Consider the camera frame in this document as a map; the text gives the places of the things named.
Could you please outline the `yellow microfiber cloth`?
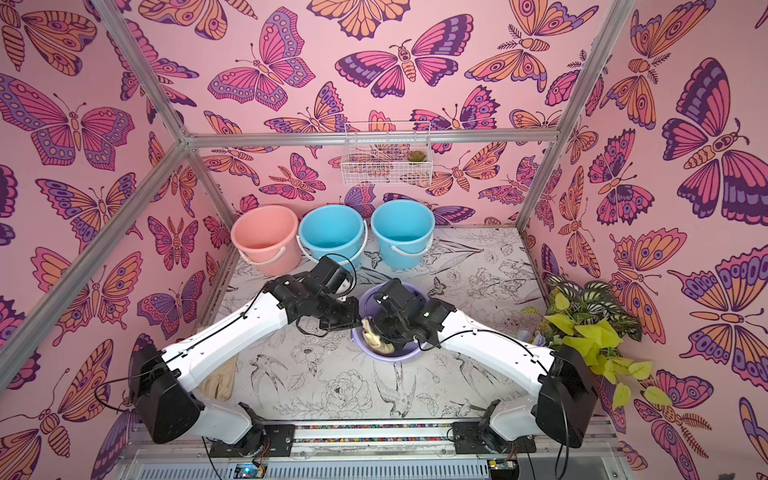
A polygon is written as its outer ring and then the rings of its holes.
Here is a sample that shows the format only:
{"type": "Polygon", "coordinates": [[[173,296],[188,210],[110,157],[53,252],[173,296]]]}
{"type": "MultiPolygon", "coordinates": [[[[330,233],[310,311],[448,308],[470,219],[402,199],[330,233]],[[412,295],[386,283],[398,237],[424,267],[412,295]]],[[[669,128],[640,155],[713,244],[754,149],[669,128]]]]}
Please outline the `yellow microfiber cloth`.
{"type": "Polygon", "coordinates": [[[368,347],[377,354],[390,355],[395,352],[395,347],[374,331],[369,317],[362,320],[362,336],[368,347]]]}

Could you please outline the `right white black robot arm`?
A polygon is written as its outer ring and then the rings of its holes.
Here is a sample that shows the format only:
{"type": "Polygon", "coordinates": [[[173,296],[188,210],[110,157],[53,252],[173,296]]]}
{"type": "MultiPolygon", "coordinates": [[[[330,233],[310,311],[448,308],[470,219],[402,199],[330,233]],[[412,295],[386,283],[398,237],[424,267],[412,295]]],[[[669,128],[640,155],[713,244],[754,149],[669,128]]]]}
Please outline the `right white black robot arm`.
{"type": "Polygon", "coordinates": [[[526,395],[493,401],[479,422],[480,435],[494,449],[524,436],[544,435],[566,450],[582,446],[598,400],[582,355],[562,345],[534,346],[472,319],[454,305],[424,300],[398,279],[373,294],[381,311],[371,329],[393,346],[444,348],[511,379],[526,395]]]}

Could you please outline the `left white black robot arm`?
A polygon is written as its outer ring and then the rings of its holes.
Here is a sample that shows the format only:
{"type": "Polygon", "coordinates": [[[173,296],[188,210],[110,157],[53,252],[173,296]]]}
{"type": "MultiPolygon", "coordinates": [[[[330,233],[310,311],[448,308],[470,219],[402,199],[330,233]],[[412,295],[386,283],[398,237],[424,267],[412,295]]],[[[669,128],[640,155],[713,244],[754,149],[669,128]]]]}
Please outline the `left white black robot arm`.
{"type": "Polygon", "coordinates": [[[164,349],[147,345],[129,364],[130,401],[156,444],[197,436],[241,456],[261,454],[267,445],[264,421],[245,403],[238,407],[199,392],[203,381],[253,343],[304,318],[322,332],[357,327],[359,301],[353,267],[341,255],[322,257],[309,271],[286,274],[223,320],[164,349]]]}

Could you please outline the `purple plastic bucket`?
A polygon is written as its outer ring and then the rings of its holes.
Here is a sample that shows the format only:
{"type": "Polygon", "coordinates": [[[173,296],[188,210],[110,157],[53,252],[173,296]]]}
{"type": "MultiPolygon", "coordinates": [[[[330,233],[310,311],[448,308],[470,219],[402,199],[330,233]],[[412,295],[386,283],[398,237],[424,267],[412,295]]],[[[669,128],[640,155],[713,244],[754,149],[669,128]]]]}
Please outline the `purple plastic bucket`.
{"type": "MultiPolygon", "coordinates": [[[[382,311],[382,307],[375,301],[374,294],[380,290],[383,285],[371,287],[359,300],[359,312],[362,317],[375,316],[382,311]]],[[[395,350],[393,353],[382,354],[372,349],[365,341],[363,329],[358,327],[352,330],[352,340],[357,344],[361,351],[370,358],[390,364],[407,362],[415,359],[421,354],[421,350],[415,342],[406,344],[402,349],[395,350]]]]}

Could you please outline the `pink plastic bucket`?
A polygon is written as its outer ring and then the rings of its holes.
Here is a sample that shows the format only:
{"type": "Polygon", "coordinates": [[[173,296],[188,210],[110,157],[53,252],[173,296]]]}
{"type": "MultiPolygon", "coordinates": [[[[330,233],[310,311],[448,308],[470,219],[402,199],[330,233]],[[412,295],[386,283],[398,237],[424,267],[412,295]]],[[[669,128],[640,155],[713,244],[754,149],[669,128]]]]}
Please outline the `pink plastic bucket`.
{"type": "Polygon", "coordinates": [[[299,219],[288,207],[267,205],[244,213],[231,229],[241,257],[266,277],[293,271],[301,262],[299,219]]]}

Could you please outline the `blue bucket white handle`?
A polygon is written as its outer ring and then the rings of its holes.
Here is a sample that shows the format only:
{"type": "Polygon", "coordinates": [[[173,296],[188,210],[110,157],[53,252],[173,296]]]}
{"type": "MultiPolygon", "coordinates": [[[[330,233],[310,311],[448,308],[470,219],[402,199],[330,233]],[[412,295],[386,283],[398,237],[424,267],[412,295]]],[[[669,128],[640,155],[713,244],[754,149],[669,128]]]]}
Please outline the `blue bucket white handle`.
{"type": "Polygon", "coordinates": [[[326,205],[307,213],[299,222],[296,242],[310,261],[322,257],[351,270],[357,268],[368,241],[368,225],[353,208],[326,205]]]}

